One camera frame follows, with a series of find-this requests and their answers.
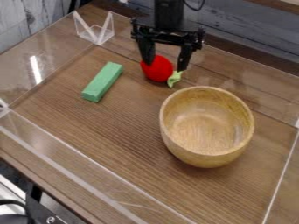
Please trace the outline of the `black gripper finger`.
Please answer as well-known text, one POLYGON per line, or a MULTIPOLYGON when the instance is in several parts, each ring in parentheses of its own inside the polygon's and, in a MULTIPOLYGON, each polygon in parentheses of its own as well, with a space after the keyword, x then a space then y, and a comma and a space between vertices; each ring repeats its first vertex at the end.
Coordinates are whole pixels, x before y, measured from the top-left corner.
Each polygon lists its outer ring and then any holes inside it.
POLYGON ((190 60, 193 57, 193 46, 186 44, 182 46, 182 51, 178 59, 178 71, 185 71, 189 67, 190 60))
POLYGON ((138 47, 143 62, 151 65, 155 60, 155 42, 150 38, 141 38, 138 40, 138 47))

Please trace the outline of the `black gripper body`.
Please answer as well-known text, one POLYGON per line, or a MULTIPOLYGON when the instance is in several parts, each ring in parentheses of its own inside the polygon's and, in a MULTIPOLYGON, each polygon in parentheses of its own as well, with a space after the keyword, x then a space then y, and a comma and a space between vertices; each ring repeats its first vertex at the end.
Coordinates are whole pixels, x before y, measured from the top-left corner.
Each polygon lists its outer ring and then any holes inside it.
POLYGON ((190 44, 196 50, 202 49, 206 31, 192 22, 182 21, 173 28, 162 28, 150 17, 135 17, 131 25, 131 38, 143 48, 161 43, 171 46, 190 44))

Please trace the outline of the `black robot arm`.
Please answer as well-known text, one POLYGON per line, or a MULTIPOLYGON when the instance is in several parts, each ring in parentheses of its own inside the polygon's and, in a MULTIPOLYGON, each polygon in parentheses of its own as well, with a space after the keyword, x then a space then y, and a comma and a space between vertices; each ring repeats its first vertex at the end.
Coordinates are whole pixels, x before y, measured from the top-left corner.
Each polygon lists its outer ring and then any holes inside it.
POLYGON ((138 43, 145 63, 154 63, 157 43, 180 46, 180 72, 188 69, 193 53, 202 49, 206 35, 205 29, 185 18, 186 6, 186 0, 154 0, 154 12, 131 19, 131 38, 138 43))

